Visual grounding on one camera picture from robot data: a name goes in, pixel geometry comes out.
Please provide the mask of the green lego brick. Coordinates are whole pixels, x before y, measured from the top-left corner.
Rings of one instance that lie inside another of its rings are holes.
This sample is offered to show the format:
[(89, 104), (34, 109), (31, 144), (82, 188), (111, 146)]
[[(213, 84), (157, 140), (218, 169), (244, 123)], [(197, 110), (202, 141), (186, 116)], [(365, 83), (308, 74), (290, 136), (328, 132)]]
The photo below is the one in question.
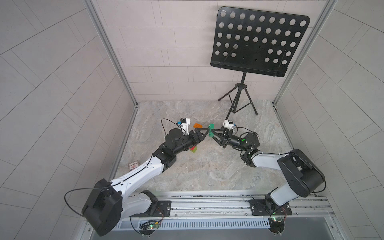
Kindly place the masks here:
[(215, 128), (214, 124), (209, 125), (209, 137), (214, 137), (215, 134), (212, 132), (212, 130)]

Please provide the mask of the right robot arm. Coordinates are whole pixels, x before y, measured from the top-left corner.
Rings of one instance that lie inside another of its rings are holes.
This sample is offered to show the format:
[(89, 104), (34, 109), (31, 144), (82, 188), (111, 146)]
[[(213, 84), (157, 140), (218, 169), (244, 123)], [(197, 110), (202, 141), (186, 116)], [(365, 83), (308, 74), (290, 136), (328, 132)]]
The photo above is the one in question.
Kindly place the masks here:
[(321, 184), (326, 184), (324, 174), (299, 149), (283, 154), (261, 152), (259, 136), (246, 132), (244, 137), (234, 135), (233, 129), (212, 129), (209, 133), (220, 146), (227, 146), (241, 152), (243, 162), (253, 168), (270, 168), (283, 173), (286, 183), (268, 193), (266, 207), (270, 213), (298, 197), (306, 198)]

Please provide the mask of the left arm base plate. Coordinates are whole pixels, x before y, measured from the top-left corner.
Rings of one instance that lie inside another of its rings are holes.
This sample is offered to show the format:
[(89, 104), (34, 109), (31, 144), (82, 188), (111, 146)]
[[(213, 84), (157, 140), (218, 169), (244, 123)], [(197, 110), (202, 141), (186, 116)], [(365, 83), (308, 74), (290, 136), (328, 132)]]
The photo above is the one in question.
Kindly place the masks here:
[(158, 201), (156, 206), (154, 204), (150, 205), (150, 208), (140, 214), (135, 214), (132, 217), (133, 218), (162, 218), (162, 217), (169, 217), (170, 211), (171, 211), (171, 201)]

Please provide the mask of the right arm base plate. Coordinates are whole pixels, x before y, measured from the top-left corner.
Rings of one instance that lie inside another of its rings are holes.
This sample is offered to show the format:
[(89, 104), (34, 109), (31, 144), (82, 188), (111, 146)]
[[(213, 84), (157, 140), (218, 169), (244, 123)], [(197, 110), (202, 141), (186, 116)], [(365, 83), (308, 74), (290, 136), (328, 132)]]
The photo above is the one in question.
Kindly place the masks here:
[(247, 202), (250, 204), (253, 216), (290, 216), (293, 214), (289, 203), (278, 206), (272, 200), (253, 198), (247, 200)]

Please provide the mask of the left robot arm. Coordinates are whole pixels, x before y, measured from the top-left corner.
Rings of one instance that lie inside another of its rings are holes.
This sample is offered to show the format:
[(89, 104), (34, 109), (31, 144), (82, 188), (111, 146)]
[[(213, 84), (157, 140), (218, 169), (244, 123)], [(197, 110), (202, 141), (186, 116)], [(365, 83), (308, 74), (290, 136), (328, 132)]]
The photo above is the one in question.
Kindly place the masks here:
[(149, 159), (132, 172), (112, 181), (102, 179), (92, 189), (82, 215), (102, 237), (117, 223), (136, 214), (152, 216), (158, 210), (158, 198), (150, 191), (132, 196), (139, 187), (169, 169), (177, 160), (177, 154), (197, 146), (209, 134), (208, 128), (196, 128), (188, 135), (180, 129), (172, 129)]

